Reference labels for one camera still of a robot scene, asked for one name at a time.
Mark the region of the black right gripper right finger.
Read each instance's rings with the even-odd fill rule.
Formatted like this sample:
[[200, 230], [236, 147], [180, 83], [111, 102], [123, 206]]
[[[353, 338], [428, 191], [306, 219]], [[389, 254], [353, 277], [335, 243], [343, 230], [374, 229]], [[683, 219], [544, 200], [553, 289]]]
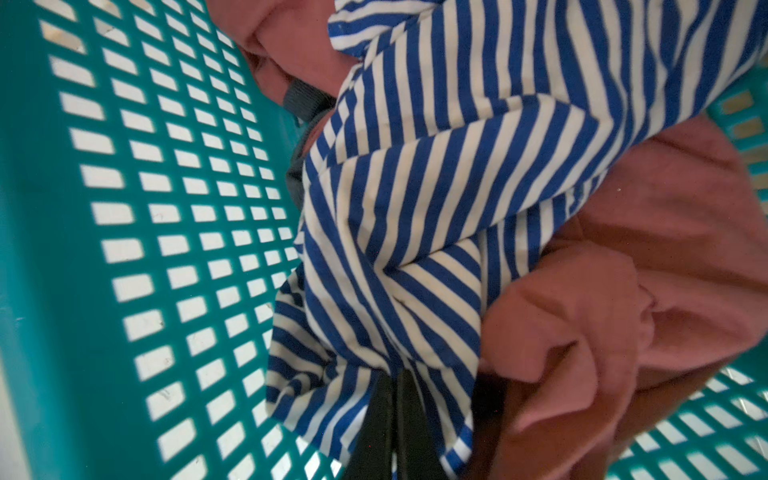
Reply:
[[448, 478], [431, 437], [427, 417], [411, 371], [399, 374], [395, 390], [397, 478], [445, 480]]

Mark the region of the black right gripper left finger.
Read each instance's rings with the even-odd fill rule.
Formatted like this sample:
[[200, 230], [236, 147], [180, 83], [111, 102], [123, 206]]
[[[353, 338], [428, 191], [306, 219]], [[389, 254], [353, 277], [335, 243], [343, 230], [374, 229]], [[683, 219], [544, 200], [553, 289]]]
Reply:
[[394, 438], [392, 379], [379, 374], [343, 480], [391, 480]]

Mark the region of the blue white striped tank top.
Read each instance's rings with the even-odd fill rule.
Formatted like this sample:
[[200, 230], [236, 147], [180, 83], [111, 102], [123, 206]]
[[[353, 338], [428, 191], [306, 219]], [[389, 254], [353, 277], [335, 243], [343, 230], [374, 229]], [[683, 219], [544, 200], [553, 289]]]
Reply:
[[303, 167], [268, 413], [347, 462], [375, 381], [415, 375], [467, 463], [481, 317], [628, 148], [767, 50], [763, 1], [339, 1], [355, 56]]

